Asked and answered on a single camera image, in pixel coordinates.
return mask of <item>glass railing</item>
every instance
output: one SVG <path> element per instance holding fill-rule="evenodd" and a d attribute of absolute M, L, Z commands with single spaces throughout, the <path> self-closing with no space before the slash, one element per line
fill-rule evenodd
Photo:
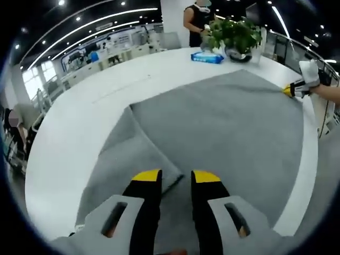
<path fill-rule="evenodd" d="M 274 31 L 268 32 L 263 55 L 299 74 L 301 74 L 299 61 L 314 59 L 317 61 L 319 68 L 331 77 L 331 86 L 339 86 L 339 74 L 329 63 L 308 46 L 285 35 Z M 321 137 L 339 125 L 340 110 L 336 108 L 334 103 L 328 102 L 317 95 L 312 95 L 311 99 L 317 118 L 319 136 Z"/>

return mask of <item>black tank top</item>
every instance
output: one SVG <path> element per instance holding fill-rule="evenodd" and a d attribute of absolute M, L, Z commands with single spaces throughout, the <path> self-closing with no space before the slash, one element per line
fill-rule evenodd
<path fill-rule="evenodd" d="M 205 24 L 209 24 L 210 21 L 215 19 L 215 15 L 212 10 L 210 10 L 210 13 L 205 13 L 201 12 L 195 5 L 191 5 L 186 9 L 188 8 L 193 9 L 194 15 L 190 23 L 193 24 L 195 27 L 204 29 Z M 201 43 L 201 34 L 190 31 L 190 47 L 200 47 Z"/>

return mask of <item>plant pot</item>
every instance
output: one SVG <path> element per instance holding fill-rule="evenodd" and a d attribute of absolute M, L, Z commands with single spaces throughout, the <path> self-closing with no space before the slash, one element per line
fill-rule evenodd
<path fill-rule="evenodd" d="M 225 54 L 232 60 L 238 63 L 247 63 L 253 57 L 251 52 L 247 54 L 241 54 L 236 49 L 225 48 Z"/>

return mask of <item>human hand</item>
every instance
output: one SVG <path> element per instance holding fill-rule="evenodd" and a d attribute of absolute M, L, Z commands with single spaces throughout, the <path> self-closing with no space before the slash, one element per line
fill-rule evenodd
<path fill-rule="evenodd" d="M 209 35 L 209 31 L 208 30 L 202 30 L 200 32 L 200 34 L 201 34 L 201 37 L 208 36 Z"/>

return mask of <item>tissue box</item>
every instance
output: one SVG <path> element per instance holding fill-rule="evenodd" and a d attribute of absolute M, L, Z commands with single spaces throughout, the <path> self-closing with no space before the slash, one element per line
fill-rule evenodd
<path fill-rule="evenodd" d="M 220 64 L 223 59 L 224 58 L 221 55 L 211 52 L 196 52 L 191 54 L 192 61 Z"/>

